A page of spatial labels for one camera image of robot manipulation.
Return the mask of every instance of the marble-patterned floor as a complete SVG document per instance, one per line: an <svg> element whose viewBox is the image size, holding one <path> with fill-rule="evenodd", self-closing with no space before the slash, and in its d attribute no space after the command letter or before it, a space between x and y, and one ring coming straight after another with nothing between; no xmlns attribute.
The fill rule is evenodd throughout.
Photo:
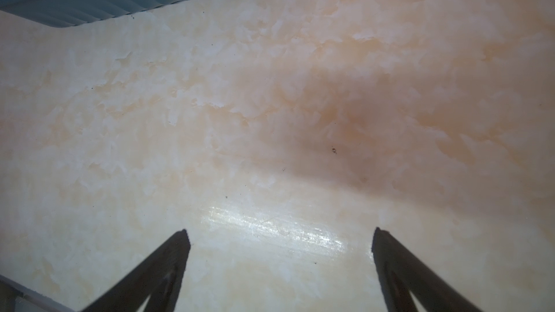
<svg viewBox="0 0 555 312"><path fill-rule="evenodd" d="M0 12L0 274L81 309L175 231L179 311L385 311L386 229L555 309L555 0Z"/></svg>

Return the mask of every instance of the floor surface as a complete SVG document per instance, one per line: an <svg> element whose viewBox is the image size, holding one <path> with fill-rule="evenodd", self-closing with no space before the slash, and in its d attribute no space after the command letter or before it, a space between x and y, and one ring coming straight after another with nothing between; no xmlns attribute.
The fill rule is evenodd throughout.
<svg viewBox="0 0 555 312"><path fill-rule="evenodd" d="M380 226L553 311L553 60L554 0L0 12L0 274L78 310L186 228L179 311L385 311Z"/></svg>

